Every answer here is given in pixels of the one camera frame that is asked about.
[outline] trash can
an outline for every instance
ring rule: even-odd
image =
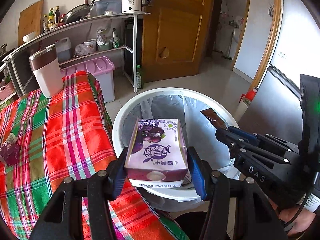
[[[119,111],[114,121],[112,140],[119,157],[130,142],[137,118],[179,119],[186,146],[193,146],[201,159],[208,161],[212,169],[228,178],[239,179],[240,172],[230,160],[228,146],[215,137],[216,129],[200,113],[212,108],[227,126],[238,127],[232,115],[218,102],[201,93],[181,88],[159,88],[140,93],[130,99]],[[193,184],[179,188],[137,188],[154,208],[178,212],[196,208],[202,204]]]

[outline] pink basket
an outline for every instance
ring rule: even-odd
[[[0,87],[0,99],[3,101],[5,100],[9,95],[11,95],[14,92],[14,86],[12,84],[12,81],[10,81],[8,84],[6,84],[3,87]]]

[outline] brown cup lid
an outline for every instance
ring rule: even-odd
[[[31,70],[35,71],[40,69],[57,58],[57,51],[55,44],[52,44],[46,48],[37,51],[35,54],[29,57]]]

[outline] blue gripper pad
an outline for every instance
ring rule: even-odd
[[[193,147],[188,147],[188,168],[192,177],[193,185],[196,189],[196,193],[201,197],[202,200],[208,200],[208,186],[210,183],[210,173],[203,166],[198,153]]]
[[[253,146],[258,146],[258,144],[259,144],[257,137],[252,133],[245,132],[245,131],[243,131],[239,128],[236,128],[234,126],[229,126],[228,130],[230,132],[235,133],[236,135],[240,136],[242,139],[247,140]]]
[[[125,179],[127,178],[127,172],[124,169],[124,163],[125,159],[127,157],[127,151],[128,148],[125,147],[120,154],[119,158],[114,161],[114,165],[112,167],[112,170],[109,174],[109,181],[113,181],[113,192],[112,192],[112,197],[116,199],[122,191]]]

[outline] pink storage box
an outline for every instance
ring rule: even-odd
[[[72,65],[62,69],[61,74],[65,77],[81,70],[91,73],[99,81],[105,103],[115,100],[113,85],[113,71],[115,70],[115,65],[113,65],[108,57],[98,57]]]
[[[14,92],[14,86],[12,84],[12,81],[10,81],[8,84],[6,84],[3,87],[0,87],[0,99],[3,101],[5,100],[9,95],[11,95]]]

